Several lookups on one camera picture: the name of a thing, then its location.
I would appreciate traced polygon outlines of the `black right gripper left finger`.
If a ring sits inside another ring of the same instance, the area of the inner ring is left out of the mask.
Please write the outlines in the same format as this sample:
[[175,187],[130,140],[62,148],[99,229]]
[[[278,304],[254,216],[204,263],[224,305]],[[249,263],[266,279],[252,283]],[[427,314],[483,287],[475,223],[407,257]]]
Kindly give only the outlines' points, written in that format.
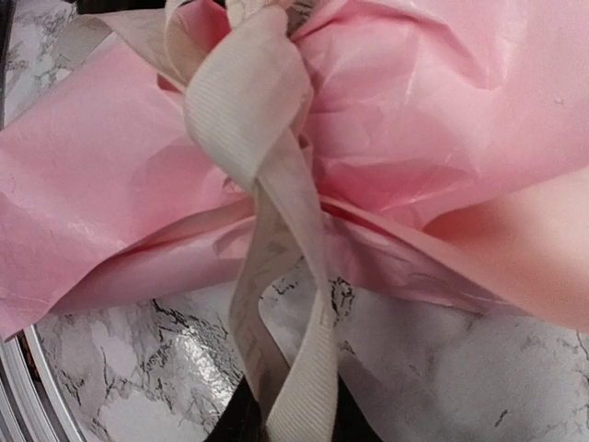
[[268,440],[262,428],[260,407],[245,379],[239,382],[215,426],[215,440],[219,442]]

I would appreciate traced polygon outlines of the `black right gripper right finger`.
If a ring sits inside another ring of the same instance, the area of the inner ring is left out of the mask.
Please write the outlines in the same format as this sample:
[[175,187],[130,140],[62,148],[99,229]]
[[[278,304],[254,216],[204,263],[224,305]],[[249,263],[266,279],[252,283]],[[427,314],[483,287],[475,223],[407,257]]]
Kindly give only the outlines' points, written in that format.
[[382,442],[367,422],[342,377],[338,378],[338,403],[332,442]]

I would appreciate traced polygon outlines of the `pink wrapping paper sheet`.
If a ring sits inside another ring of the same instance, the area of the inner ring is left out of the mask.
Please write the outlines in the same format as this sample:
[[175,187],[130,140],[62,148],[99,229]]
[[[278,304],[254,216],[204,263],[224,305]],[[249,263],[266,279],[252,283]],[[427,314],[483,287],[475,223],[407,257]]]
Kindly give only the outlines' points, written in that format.
[[588,327],[584,1],[211,1],[117,41],[1,133],[1,335],[234,279],[258,143],[298,140],[329,269]]

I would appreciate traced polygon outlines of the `cream printed ribbon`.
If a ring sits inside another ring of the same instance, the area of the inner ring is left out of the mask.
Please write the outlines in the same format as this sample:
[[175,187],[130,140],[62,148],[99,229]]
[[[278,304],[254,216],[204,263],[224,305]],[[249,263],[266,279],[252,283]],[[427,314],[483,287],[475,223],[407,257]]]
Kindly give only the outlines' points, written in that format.
[[[302,135],[313,90],[287,34],[284,1],[230,1],[229,33],[213,48],[192,38],[177,1],[162,11],[102,16],[184,95],[191,140],[256,206],[256,226],[229,313],[231,332],[270,441],[329,441],[338,356],[323,220]],[[304,258],[316,293],[293,362],[260,318],[262,292]]]

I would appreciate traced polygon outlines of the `aluminium front rail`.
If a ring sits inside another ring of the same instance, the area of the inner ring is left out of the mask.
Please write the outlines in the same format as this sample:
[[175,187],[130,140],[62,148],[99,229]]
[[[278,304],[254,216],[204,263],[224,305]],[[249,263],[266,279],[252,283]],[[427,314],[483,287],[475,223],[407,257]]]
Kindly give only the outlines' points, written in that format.
[[1,344],[1,439],[86,440],[65,402],[34,327]]

